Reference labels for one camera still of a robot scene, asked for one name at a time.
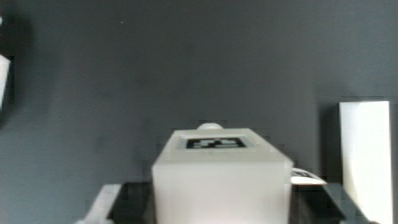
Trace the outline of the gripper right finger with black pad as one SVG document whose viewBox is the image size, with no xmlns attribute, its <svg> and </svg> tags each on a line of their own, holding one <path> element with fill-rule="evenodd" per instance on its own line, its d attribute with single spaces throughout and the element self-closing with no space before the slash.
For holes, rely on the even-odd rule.
<svg viewBox="0 0 398 224">
<path fill-rule="evenodd" d="M 292 188 L 290 224 L 379 224 L 355 205 L 343 186 L 295 185 Z"/>
</svg>

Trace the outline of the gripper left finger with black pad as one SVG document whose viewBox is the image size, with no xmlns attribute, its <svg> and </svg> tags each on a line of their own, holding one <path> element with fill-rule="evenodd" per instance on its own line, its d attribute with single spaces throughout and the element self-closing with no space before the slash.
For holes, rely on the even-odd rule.
<svg viewBox="0 0 398 224">
<path fill-rule="evenodd" d="M 155 224 L 151 184 L 107 184 L 73 224 Z"/>
</svg>

